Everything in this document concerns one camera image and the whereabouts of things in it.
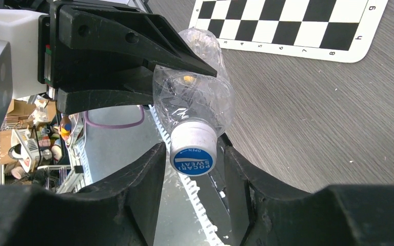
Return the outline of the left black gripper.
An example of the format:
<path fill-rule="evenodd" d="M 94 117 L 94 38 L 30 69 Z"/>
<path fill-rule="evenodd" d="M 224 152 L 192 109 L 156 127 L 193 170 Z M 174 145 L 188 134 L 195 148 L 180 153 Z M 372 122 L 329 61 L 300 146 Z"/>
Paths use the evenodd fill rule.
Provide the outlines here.
<path fill-rule="evenodd" d="M 64 114 L 152 104 L 150 62 L 217 75 L 146 1 L 46 1 L 42 11 L 38 76 Z"/>

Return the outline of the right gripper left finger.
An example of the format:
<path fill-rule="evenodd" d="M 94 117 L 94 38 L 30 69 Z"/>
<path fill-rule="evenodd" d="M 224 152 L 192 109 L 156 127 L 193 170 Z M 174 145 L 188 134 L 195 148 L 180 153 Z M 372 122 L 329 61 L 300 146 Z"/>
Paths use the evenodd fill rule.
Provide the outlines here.
<path fill-rule="evenodd" d="M 0 185 L 0 245 L 153 245 L 166 146 L 76 193 Z"/>

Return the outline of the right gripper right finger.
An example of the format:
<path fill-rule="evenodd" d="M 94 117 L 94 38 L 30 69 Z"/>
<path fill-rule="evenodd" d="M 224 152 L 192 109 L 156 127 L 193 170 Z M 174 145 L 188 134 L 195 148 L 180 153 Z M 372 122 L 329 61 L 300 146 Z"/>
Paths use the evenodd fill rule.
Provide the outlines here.
<path fill-rule="evenodd" d="M 315 193 L 224 154 L 234 245 L 394 245 L 394 185 L 338 184 Z"/>

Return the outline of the clear bottle blue cap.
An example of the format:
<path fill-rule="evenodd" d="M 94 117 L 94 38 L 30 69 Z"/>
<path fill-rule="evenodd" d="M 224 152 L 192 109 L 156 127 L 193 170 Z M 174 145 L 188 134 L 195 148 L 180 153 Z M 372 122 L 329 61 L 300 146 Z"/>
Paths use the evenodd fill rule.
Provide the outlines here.
<path fill-rule="evenodd" d="M 156 66 L 153 76 L 153 106 L 164 129 L 186 120 L 203 120 L 221 136 L 234 119 L 235 91 L 224 65 L 216 36 L 207 30 L 189 28 L 180 37 L 204 62 L 217 71 L 217 76 Z"/>

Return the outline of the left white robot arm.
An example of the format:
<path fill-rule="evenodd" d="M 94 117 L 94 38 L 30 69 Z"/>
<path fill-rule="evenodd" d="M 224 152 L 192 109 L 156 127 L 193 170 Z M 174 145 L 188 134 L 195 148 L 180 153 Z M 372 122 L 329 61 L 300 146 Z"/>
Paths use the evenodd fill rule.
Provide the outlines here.
<path fill-rule="evenodd" d="M 0 1 L 0 117 L 40 93 L 65 114 L 152 104 L 155 66 L 216 76 L 161 15 L 107 1 Z"/>

